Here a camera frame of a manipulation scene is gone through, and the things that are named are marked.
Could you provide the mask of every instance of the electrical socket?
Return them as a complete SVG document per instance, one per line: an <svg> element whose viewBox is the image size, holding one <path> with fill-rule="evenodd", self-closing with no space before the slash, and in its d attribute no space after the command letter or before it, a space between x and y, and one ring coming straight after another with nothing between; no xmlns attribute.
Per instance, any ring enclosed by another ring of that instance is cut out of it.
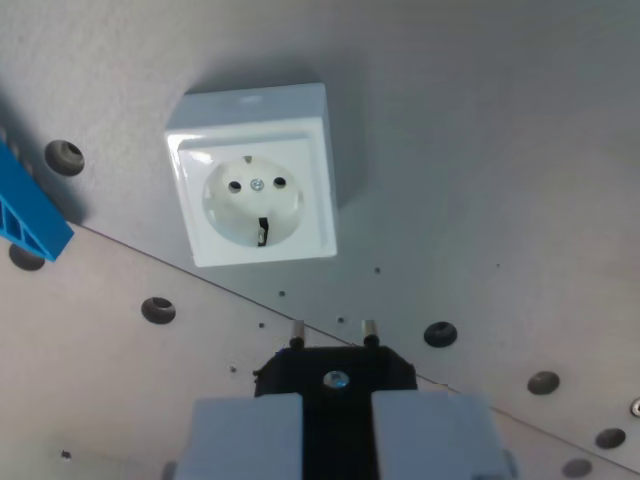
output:
<svg viewBox="0 0 640 480"><path fill-rule="evenodd" d="M324 85L185 95L165 139L197 267L337 254Z"/></svg>

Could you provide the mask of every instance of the gray metal panel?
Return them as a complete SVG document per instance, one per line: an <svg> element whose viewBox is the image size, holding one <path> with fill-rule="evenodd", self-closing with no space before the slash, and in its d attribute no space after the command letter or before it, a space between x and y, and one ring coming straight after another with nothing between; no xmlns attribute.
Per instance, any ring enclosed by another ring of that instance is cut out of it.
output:
<svg viewBox="0 0 640 480"><path fill-rule="evenodd" d="M10 3L0 110L72 218L346 340L376 318L422 374L561 438L596 451L624 428L598 453L640 469L640 3ZM339 257L196 270L162 144L174 105L308 81L329 96ZM55 138L85 153L78 177L43 169ZM439 320L460 332L445 351L421 339ZM543 369L562 385L532 397Z"/></svg>
<svg viewBox="0 0 640 480"><path fill-rule="evenodd" d="M291 322L116 242L75 231L60 261L38 272L20 271L0 255L0 378L7 386L1 476L115 480L122 472L126 480L169 480L161 471L170 473L188 445L194 403L252 396L253 370L287 343ZM6 251L7 242L0 245ZM173 302L171 324L142 318L140 304L150 295ZM311 329L306 334L312 347L340 344ZM423 390L442 390L418 380ZM559 423L567 425L569 413ZM591 480L638 478L509 416L494 413L494 420L524 479L560 480L573 458L592 462ZM63 449L71 462L60 461Z"/></svg>

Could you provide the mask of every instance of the mounting hole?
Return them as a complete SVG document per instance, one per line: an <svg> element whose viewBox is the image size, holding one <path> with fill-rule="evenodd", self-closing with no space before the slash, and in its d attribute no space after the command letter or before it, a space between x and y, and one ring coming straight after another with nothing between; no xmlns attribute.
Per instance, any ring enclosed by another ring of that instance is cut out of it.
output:
<svg viewBox="0 0 640 480"><path fill-rule="evenodd" d="M229 183L229 191L231 193L238 193L240 190L242 190L242 185L240 185L240 182Z"/></svg>
<svg viewBox="0 0 640 480"><path fill-rule="evenodd" d="M54 140L44 150L44 159L54 172L73 177L84 169L84 155L78 147L66 140Z"/></svg>
<svg viewBox="0 0 640 480"><path fill-rule="evenodd" d="M458 329L449 322L432 323L424 331L424 341L434 348L444 348L458 338Z"/></svg>
<svg viewBox="0 0 640 480"><path fill-rule="evenodd" d="M549 395L560 386L560 377L554 372L538 372L529 379L527 390L534 395Z"/></svg>
<svg viewBox="0 0 640 480"><path fill-rule="evenodd" d="M13 264L27 272L35 272L44 266L44 258L41 258L17 245L9 247L9 258Z"/></svg>
<svg viewBox="0 0 640 480"><path fill-rule="evenodd" d="M605 450L618 448L627 439L627 434L619 428L607 428L596 437L596 445Z"/></svg>
<svg viewBox="0 0 640 480"><path fill-rule="evenodd" d="M176 307L166 298L151 297L142 302L142 316L156 325L166 325L176 318Z"/></svg>
<svg viewBox="0 0 640 480"><path fill-rule="evenodd" d="M567 478L582 478L591 473L593 466L585 458L570 460L562 467L562 474Z"/></svg>

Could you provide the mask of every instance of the blue plastic part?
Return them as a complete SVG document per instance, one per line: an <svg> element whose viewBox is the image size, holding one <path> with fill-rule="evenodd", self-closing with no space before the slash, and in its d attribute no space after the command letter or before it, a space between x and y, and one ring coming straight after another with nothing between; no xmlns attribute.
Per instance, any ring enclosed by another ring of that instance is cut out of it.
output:
<svg viewBox="0 0 640 480"><path fill-rule="evenodd" d="M52 262L73 236L60 212L1 141L0 235Z"/></svg>

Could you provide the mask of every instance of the metal pin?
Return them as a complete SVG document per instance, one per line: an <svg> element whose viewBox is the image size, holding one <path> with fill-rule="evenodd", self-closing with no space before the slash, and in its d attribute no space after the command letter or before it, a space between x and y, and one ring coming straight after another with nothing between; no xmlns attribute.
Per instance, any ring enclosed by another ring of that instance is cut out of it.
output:
<svg viewBox="0 0 640 480"><path fill-rule="evenodd" d="M295 349L304 348L304 320L294 320L289 346Z"/></svg>
<svg viewBox="0 0 640 480"><path fill-rule="evenodd" d="M260 217L258 223L260 225L258 228L258 246L265 247L267 245L267 236L269 235L269 219Z"/></svg>
<svg viewBox="0 0 640 480"><path fill-rule="evenodd" d="M365 320L362 322L362 330L364 332L365 347L377 347L380 345L380 338L378 338L378 328L376 327L375 320Z"/></svg>

